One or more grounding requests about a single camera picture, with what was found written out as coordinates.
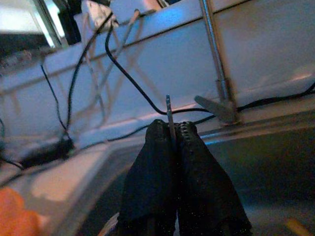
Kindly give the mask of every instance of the metal pole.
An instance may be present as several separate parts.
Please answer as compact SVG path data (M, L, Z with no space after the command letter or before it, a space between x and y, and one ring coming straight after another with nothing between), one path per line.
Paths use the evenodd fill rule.
M210 0L200 0L200 6L203 18L206 24L207 35L212 51L213 61L217 71L217 85L219 89L220 100L230 100L230 87L225 77L224 67L220 55L220 47L217 40L216 24L213 16Z
M216 104L216 102L209 101L208 108L211 111L219 110L219 114L225 114L224 118L220 118L221 120L227 121L224 125L231 125L239 123L239 117L236 110L236 102L234 100L234 95L232 92L232 87L229 82L229 79L226 77L224 72L224 67L220 54L220 47L217 35L217 28L215 24L215 19L213 16L213 10L211 7L211 0L199 0L200 6L202 9L202 14L204 18L204 22L206 25L207 35L210 43L210 48L212 51L212 57L215 64L217 77L216 80L218 94L220 97L220 104Z

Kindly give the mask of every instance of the orange object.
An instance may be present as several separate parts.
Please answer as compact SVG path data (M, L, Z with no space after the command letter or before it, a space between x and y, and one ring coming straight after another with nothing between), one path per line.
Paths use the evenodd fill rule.
M23 198L14 190L0 190L0 236L39 236L38 215L24 209Z
M313 236L298 220L290 218L285 225L299 236Z

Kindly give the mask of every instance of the metal rod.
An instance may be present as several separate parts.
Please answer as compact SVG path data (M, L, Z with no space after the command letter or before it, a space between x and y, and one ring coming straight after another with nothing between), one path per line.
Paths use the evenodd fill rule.
M219 95L221 101L229 99L229 85L226 83L226 77L224 72L223 63L220 55L220 47L217 40L216 24L213 16L210 0L200 0L200 6L203 13L203 18L206 24L207 35L211 47L213 61L215 64L218 84L219 84Z
M167 107L167 118L168 118L169 131L171 135L172 147L173 147L173 150L176 151L175 125L173 121L171 99L169 95L166 96L166 107Z

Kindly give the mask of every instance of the metal bracket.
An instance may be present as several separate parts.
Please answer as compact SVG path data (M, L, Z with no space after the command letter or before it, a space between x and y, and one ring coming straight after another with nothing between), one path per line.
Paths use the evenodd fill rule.
M218 117L222 125L226 126L239 123L233 103L231 101L226 100L224 102L218 103L201 96L196 96L195 101L204 109Z
M195 101L206 110L217 116L222 125L233 125L239 123L239 117L236 110L236 103L231 89L229 79L225 75L222 57L217 39L216 22L213 16L210 0L199 0L202 9L210 48L217 72L217 89L220 97L220 103L207 100L206 98L197 96Z

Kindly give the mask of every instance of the cable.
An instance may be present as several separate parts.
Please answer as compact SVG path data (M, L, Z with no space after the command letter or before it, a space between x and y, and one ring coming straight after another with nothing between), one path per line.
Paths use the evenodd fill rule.
M125 134L125 135L122 135L120 137L117 137L117 138L114 138L114 139L108 139L109 142L113 142L113 141L117 141L117 140L121 140L121 139L125 139L125 138L128 138L130 137L131 135L134 135L138 132L140 132L141 130L145 129L145 128L148 128L149 127L149 124L148 125L144 125L144 126L141 126L139 128L137 128L136 130L132 131L131 133L129 134Z
M289 95L289 96L269 97L269 98L260 99L260 100L251 102L247 105L244 105L244 106L237 108L237 111L241 112L245 109L249 109L249 108L253 108L253 107L259 107L259 106L264 106L264 105L268 105L268 104L275 103L275 102L281 102L281 101L301 98L301 97L304 97L304 96L307 96L310 94L314 94L315 93L315 91L313 91L314 88L315 88L315 82L304 92Z
M271 104L271 103L285 101L285 100L291 100L291 99L295 99L295 98L301 98L301 97L304 97L304 96L307 96L307 95L314 94L315 93L315 91L313 91L314 88L315 88L315 82L307 90L305 90L302 93L297 93L297 94L293 94L293 95L289 95L289 96L283 96L283 97L271 97L271 98L260 99L260 100L251 102L251 103L249 103L247 105L244 105L244 106L241 106L241 107L237 108L237 111L241 112L241 111L243 111L245 109L249 109L249 108L253 108L253 107L268 105L268 104ZM213 119L215 117L216 117L215 115L211 115L211 116L205 117L203 119L194 121L193 124L194 125L198 125L198 124L201 124L203 122L209 121L209 120L211 120L211 119ZM126 135L123 135L123 136L120 136L120 137L117 137L117 138L114 138L114 139L111 139L111 140L108 140L108 141L112 142L112 141L117 141L117 140L120 140L120 139L128 138L131 135L133 135L135 133L138 133L141 130L147 128L148 126L149 125L142 126L140 128L137 128L136 130L132 131L129 134L126 134Z
M0 118L0 123L1 123L1 137L4 138L5 136L5 125L3 123L3 120Z
M6 179L5 181L1 182L0 183L0 188L3 188L5 186L7 186L8 184L10 184L11 182L13 182L14 180L18 179L19 177L21 177L23 174L22 174L22 171L15 174L14 176Z
M70 89L69 89L69 94L68 94L68 115L67 115L67 123L65 126L65 132L68 132L69 127L70 127L70 123L71 123L71 110L72 110L72 95L73 95L73 90L74 90L74 86L75 86L75 82L77 80L78 77L78 72L80 69L80 66L83 62L83 58L85 57L88 49L90 48L91 44L94 42L94 40L96 39L96 37L99 35L99 33L101 32L101 30L103 29L103 27L106 25L106 23L109 21L109 19L112 17L113 12L111 12L107 18L105 19L105 21L100 25L100 27L94 32L93 36L90 38L90 40L88 41L85 49L83 50L78 63L75 66L75 70L72 76L72 80L71 80L71 85L70 85Z
M9 161L9 160L6 160L6 159L4 159L4 158L0 158L0 161L3 161L3 162L6 162L6 163L8 163L8 164L11 164L11 165L13 165L13 166L16 166L16 167L19 168L20 170L24 170L24 167L23 167L20 163L18 163L18 162Z
M52 85L51 85L51 83L50 83L50 81L49 81L49 79L48 79L48 76L47 76L46 71L45 71L45 69L44 69L44 66L43 66L42 64L40 65L40 68L41 68L41 70L42 70L42 72L43 72L43 74L44 74L44 76L45 76L45 79L46 79L46 81L47 81L47 83L48 83L48 86L49 86L49 88L50 88L50 91L51 91L51 93L53 94L54 99L55 99L55 101L56 101L56 109L57 109L58 120L59 120L61 126L64 128L64 131L65 131L66 135L68 136L68 138L71 139L70 136L69 136L69 134L68 134L68 132L67 132L67 129L66 129L66 127L65 127L65 125L64 125L64 123L63 123L63 121L62 121L62 119L61 119L59 101L58 101L58 98L57 98L57 96L56 96L56 94L55 94L55 91L54 91L54 89L53 89L53 87L52 87Z
M119 43L119 46L118 46L118 48L116 50L116 53L115 53L115 57L116 58L118 58L120 53L123 51L124 45L127 42L127 39L128 39L128 37L130 35L130 32L131 32L131 29L132 29L132 27L134 25L134 22L139 17L139 15L140 15L139 10L135 10L133 17L129 21L128 28L127 28L127 30L126 30L126 32L124 34L124 37L123 37L122 41ZM103 79L102 79L102 81L99 84L99 89L96 92L96 96L100 96L101 90L105 86L105 83L106 83L106 81L108 79L108 76L109 76L110 72L112 71L113 67L114 67L114 63L112 62L111 64L109 64L105 74L103 75Z
M113 31L113 26L111 25L109 32L106 37L105 41L105 50L108 55L108 57L111 59L111 61L119 68L119 70L127 77L127 79L136 87L136 89L142 94L142 96L148 101L148 103L151 105L151 107L159 114L161 115L167 115L166 112L161 111L154 102L150 99L150 97L143 91L143 89L137 84L137 82L132 78L131 75L128 74L128 72L118 63L118 61L114 58L112 53L109 50L109 39ZM182 109L182 110L175 110L173 114L177 113L183 113L183 112L209 112L206 109L203 108L189 108L189 109Z

